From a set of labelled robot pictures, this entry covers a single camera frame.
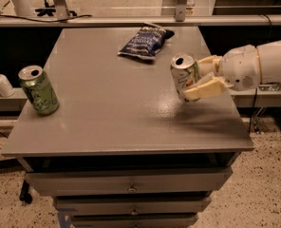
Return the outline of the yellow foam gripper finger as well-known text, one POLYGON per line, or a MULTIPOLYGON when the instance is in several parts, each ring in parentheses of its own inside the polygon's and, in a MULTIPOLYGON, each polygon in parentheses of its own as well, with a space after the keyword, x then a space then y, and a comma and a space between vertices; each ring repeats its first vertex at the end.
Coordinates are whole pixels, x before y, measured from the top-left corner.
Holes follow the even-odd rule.
POLYGON ((219 72, 219 62, 222 59, 221 56, 211 55, 200 59, 198 61, 199 73, 201 76, 208 75, 209 73, 213 73, 217 75, 219 72))
POLYGON ((220 95, 226 90, 224 83, 217 77, 213 77, 207 83, 197 85, 183 91, 188 100, 211 98, 220 95))

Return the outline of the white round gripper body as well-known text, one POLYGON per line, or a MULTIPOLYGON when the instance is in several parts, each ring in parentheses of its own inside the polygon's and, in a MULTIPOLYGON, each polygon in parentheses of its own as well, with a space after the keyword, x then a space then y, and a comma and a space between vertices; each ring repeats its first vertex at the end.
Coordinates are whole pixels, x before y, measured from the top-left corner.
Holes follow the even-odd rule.
POLYGON ((231 49, 220 59, 218 73, 233 90, 258 87, 260 72, 257 49, 251 45, 231 49))

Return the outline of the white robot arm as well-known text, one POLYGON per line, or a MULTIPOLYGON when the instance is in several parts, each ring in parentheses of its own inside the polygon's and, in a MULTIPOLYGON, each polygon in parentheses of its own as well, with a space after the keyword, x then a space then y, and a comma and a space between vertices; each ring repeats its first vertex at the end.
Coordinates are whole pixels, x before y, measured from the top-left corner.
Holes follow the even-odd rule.
POLYGON ((218 96, 227 88, 244 91, 281 84, 281 40, 236 47, 223 56, 203 58, 198 61, 198 69, 201 79, 183 90, 188 100, 218 96))

